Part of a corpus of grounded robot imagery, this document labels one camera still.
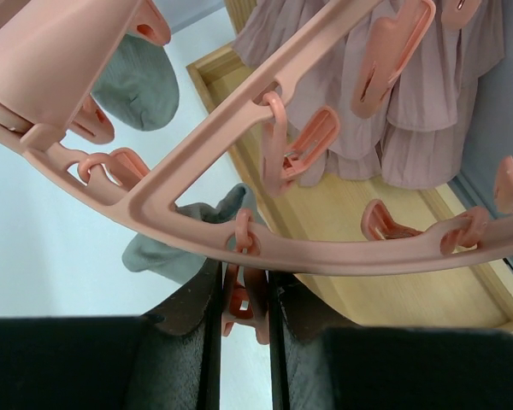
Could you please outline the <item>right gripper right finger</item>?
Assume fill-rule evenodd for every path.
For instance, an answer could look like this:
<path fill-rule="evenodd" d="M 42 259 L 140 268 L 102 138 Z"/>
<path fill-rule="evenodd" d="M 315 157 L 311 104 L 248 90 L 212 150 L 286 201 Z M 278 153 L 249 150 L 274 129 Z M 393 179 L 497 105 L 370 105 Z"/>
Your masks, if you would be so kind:
<path fill-rule="evenodd" d="M 513 336 L 359 325 L 289 273 L 269 276 L 276 409 L 513 409 Z"/>

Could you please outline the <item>grey sock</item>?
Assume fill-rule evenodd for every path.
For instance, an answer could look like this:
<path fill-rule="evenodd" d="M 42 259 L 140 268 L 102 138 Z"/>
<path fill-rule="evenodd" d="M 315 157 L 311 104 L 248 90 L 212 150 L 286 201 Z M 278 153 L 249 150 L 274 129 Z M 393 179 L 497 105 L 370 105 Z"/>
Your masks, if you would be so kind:
<path fill-rule="evenodd" d="M 252 189 L 245 183 L 236 184 L 214 207 L 196 202 L 178 207 L 176 211 L 202 222 L 222 224 L 234 220 L 241 208 L 250 209 L 255 222 L 266 224 L 258 212 Z M 150 271 L 183 285 L 199 272 L 206 257 L 177 249 L 139 233 L 127 245 L 121 260 L 130 272 Z"/>
<path fill-rule="evenodd" d="M 180 103 L 165 49 L 130 34 L 121 40 L 91 94 L 115 118 L 142 132 L 165 127 Z"/>

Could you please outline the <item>pink round clip hanger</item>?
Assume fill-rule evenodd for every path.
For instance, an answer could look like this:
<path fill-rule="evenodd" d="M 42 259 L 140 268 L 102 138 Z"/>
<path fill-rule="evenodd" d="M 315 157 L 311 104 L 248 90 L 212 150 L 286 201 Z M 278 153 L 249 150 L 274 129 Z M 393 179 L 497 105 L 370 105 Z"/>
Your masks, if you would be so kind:
<path fill-rule="evenodd" d="M 433 190 L 392 188 L 380 179 L 349 182 L 326 176 L 311 189 L 296 187 L 273 199 L 257 172 L 258 130 L 251 128 L 229 150 L 233 165 L 254 191 L 269 230 L 284 238 L 359 240 L 359 219 L 367 202 L 382 199 L 405 224 L 424 228 L 464 210 L 446 185 Z M 98 172 L 84 186 L 66 166 L 85 158 L 58 144 L 56 128 L 30 124 L 19 132 L 0 123 L 0 144 L 25 156 L 45 176 L 103 214 L 114 214 L 123 189 Z M 361 325 L 431 325 L 498 328 L 513 333 L 513 272 L 503 261 L 448 271 L 400 276 L 303 275 L 303 283 L 333 309 Z"/>

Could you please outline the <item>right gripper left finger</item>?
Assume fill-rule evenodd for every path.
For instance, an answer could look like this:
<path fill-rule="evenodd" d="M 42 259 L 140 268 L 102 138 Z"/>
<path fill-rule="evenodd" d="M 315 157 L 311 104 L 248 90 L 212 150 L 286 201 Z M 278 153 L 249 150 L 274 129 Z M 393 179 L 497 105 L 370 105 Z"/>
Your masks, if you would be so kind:
<path fill-rule="evenodd" d="M 0 409 L 216 409 L 221 263 L 139 316 L 0 318 Z"/>

